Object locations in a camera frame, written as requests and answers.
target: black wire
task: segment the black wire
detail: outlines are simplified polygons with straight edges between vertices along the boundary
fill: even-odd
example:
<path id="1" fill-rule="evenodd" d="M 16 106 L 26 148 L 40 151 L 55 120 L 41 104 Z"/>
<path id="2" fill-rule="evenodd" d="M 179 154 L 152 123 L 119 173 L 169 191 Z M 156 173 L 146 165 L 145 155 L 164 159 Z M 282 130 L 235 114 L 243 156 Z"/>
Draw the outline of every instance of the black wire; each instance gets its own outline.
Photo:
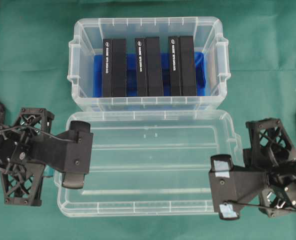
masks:
<path id="1" fill-rule="evenodd" d="M 0 133 L 4 133 L 4 132 L 8 132 L 8 131 L 13 131 L 15 129 L 23 129 L 23 128 L 33 129 L 35 131 L 41 132 L 42 134 L 47 135 L 47 136 L 49 136 L 51 138 L 54 138 L 56 140 L 59 140 L 59 141 L 69 142 L 69 143 L 75 143 L 75 141 L 73 141 L 73 140 L 59 138 L 59 137 L 54 136 L 54 135 L 52 135 L 52 134 L 50 134 L 50 133 L 48 133 L 46 131 L 42 131 L 42 130 L 36 128 L 36 127 L 29 126 L 29 125 L 17 125 L 17 126 L 12 126 L 12 127 L 9 127 L 9 128 L 1 129 L 0 130 Z"/>
<path id="2" fill-rule="evenodd" d="M 269 206 L 261 206 L 261 205 L 255 205 L 255 204 L 248 204 L 248 203 L 241 203 L 241 202 L 236 202 L 236 201 L 227 201 L 228 204 L 232 205 L 239 205 L 239 206 L 245 206 L 245 207 L 253 207 L 253 208 L 259 208 L 259 209 L 266 209 L 266 210 L 275 210 L 275 211 L 283 211 L 287 213 L 296 213 L 296 210 L 291 210 L 291 209 L 284 209 L 284 208 L 274 208 L 274 207 L 269 207 Z"/>

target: black rectangular box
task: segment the black rectangular box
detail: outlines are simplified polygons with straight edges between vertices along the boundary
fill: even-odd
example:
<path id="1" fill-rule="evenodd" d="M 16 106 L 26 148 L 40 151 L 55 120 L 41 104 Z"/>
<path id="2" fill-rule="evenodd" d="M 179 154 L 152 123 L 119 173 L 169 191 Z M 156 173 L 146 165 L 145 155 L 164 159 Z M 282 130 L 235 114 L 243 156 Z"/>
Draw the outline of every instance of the black rectangular box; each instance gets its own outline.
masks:
<path id="1" fill-rule="evenodd" d="M 146 53 L 149 96 L 163 96 L 159 37 L 146 38 Z"/>
<path id="2" fill-rule="evenodd" d="M 146 60 L 146 45 L 144 37 L 135 39 L 136 49 L 136 70 L 137 70 L 137 95 L 148 96 L 148 75 Z"/>
<path id="3" fill-rule="evenodd" d="M 103 39 L 102 46 L 102 97 L 112 97 L 112 39 Z"/>
<path id="4" fill-rule="evenodd" d="M 180 41 L 177 36 L 168 38 L 171 96 L 182 96 Z"/>
<path id="5" fill-rule="evenodd" d="M 112 96 L 127 96 L 126 40 L 112 40 Z"/>
<path id="6" fill-rule="evenodd" d="M 182 95 L 197 96 L 193 36 L 180 36 Z"/>

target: green tablecloth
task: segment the green tablecloth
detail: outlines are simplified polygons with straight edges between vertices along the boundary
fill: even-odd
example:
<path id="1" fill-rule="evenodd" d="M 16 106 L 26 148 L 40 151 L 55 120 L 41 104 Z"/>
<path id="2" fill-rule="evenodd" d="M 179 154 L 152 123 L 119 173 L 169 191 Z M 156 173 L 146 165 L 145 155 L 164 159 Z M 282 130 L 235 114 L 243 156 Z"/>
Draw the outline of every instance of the green tablecloth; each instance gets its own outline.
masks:
<path id="1" fill-rule="evenodd" d="M 282 119 L 296 146 L 296 0 L 1 0 L 0 102 L 12 123 L 21 107 L 45 107 L 64 131 L 79 111 L 67 81 L 68 42 L 81 18 L 215 16 L 229 39 L 232 78 L 220 109 L 249 146 L 245 122 Z M 67 218 L 52 179 L 42 207 L 5 206 L 0 184 L 0 239 L 296 239 L 296 214 L 268 219 L 254 208 L 239 221 L 216 215 Z"/>

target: transparent container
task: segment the transparent container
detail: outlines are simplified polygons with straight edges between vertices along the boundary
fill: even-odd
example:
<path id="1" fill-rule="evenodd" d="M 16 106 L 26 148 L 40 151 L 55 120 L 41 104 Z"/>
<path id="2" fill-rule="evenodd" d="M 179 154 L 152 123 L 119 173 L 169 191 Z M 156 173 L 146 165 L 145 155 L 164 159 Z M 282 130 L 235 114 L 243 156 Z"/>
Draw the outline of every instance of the transparent container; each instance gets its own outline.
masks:
<path id="1" fill-rule="evenodd" d="M 207 111 L 77 112 L 91 124 L 90 173 L 83 189 L 61 187 L 69 217 L 213 214 L 210 156 L 230 154 L 242 166 L 240 136 L 230 115 Z"/>
<path id="2" fill-rule="evenodd" d="M 127 53 L 134 54 L 134 38 L 160 37 L 162 53 L 169 36 L 194 37 L 194 50 L 204 55 L 205 96 L 93 97 L 94 56 L 102 54 L 102 39 L 126 38 Z M 83 111 L 207 110 L 227 95 L 230 78 L 228 40 L 215 17 L 85 18 L 74 27 L 69 43 L 68 80 L 72 98 Z"/>

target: bolt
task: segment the bolt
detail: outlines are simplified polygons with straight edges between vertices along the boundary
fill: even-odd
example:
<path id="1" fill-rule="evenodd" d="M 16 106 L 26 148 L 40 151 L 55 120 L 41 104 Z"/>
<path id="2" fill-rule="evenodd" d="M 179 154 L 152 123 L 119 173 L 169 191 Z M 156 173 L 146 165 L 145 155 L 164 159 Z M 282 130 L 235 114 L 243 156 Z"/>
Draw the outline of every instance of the bolt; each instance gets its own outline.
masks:
<path id="1" fill-rule="evenodd" d="M 20 156 L 19 156 L 20 160 L 23 160 L 26 158 L 26 153 L 23 151 L 22 153 L 20 153 Z"/>

